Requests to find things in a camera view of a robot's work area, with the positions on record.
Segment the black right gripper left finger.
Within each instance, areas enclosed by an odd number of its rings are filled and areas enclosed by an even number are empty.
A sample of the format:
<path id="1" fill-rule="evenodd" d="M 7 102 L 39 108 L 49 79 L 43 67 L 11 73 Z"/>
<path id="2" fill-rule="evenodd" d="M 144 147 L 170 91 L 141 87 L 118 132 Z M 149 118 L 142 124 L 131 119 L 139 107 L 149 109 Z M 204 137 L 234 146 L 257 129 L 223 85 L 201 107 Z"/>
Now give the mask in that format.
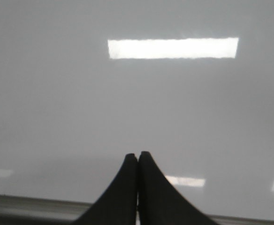
<path id="1" fill-rule="evenodd" d="M 137 213 L 138 162 L 133 153 L 124 158 L 117 175 L 100 198 L 73 225 L 134 225 Z"/>

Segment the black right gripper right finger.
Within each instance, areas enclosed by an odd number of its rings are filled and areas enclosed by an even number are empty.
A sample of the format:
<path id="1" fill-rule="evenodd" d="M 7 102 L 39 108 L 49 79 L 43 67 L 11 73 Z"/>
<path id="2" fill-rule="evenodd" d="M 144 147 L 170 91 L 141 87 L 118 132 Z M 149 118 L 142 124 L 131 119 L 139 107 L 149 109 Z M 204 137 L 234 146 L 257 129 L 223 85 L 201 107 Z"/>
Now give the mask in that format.
<path id="1" fill-rule="evenodd" d="M 150 152 L 138 160 L 139 218 L 142 225 L 215 225 L 190 204 L 163 175 Z"/>

